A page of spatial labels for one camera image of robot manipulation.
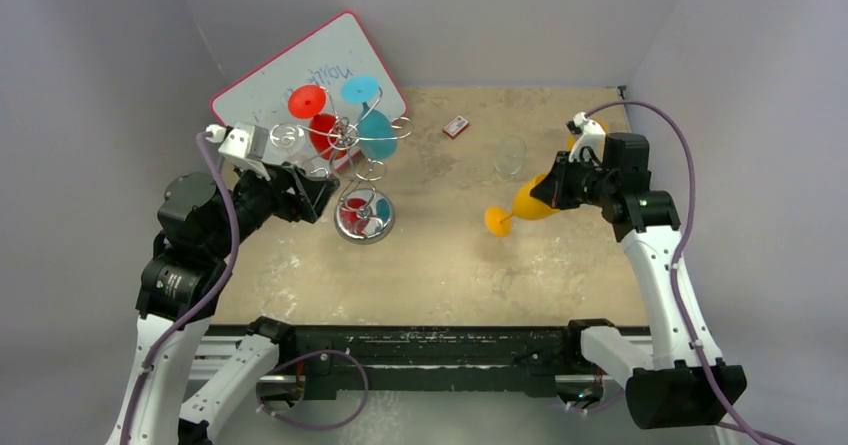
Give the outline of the clear wine glass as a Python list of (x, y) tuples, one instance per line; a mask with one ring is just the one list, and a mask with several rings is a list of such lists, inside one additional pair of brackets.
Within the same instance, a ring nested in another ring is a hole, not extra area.
[(306, 131), (297, 124), (276, 124), (270, 131), (275, 159), (302, 169), (309, 176), (325, 176), (326, 168), (310, 145)]

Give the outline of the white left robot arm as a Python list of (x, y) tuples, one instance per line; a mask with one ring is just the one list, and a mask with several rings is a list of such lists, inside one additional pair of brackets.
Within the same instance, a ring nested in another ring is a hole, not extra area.
[(166, 187), (162, 229), (141, 273), (133, 370), (108, 443), (211, 444), (264, 371), (295, 367), (289, 326), (259, 318), (214, 376), (184, 395), (241, 243), (272, 217), (317, 222), (338, 187), (335, 177), (291, 164), (271, 167), (267, 178), (241, 172), (233, 189), (218, 170)]

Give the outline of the red plastic wine glass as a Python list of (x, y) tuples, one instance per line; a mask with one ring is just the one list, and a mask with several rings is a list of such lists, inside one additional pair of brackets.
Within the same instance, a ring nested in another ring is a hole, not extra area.
[(320, 158), (329, 161), (335, 157), (344, 161), (348, 158), (348, 151), (334, 148), (335, 138), (330, 136), (336, 124), (336, 116), (324, 112), (329, 104), (329, 93), (324, 87), (307, 84), (291, 93), (287, 108), (294, 118), (307, 121), (306, 135)]

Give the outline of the teal plastic wine glass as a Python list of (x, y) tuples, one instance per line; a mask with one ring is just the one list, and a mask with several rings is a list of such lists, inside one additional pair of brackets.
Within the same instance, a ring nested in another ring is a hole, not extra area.
[(385, 160), (397, 150), (397, 137), (388, 117), (378, 110), (383, 92), (373, 76), (358, 75), (347, 80), (341, 88), (342, 99), (358, 103), (361, 111), (355, 122), (358, 146), (372, 160)]

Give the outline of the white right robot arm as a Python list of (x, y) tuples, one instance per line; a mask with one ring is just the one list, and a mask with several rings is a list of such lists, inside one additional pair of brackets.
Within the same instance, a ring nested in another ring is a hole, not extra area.
[(651, 187), (649, 143), (633, 133), (581, 137), (557, 154), (532, 201), (557, 210), (596, 206), (634, 272), (648, 316), (645, 351), (613, 326), (591, 325), (564, 341), (576, 372), (597, 365), (624, 391), (641, 429), (712, 426), (745, 391), (743, 368), (728, 364), (700, 312), (682, 257), (674, 199)]

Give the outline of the clear glass tumbler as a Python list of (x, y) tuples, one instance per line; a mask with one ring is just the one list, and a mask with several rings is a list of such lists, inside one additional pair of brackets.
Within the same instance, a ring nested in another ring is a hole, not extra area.
[(523, 168), (526, 144), (521, 137), (509, 135), (502, 138), (496, 147), (495, 173), (503, 179), (511, 179)]

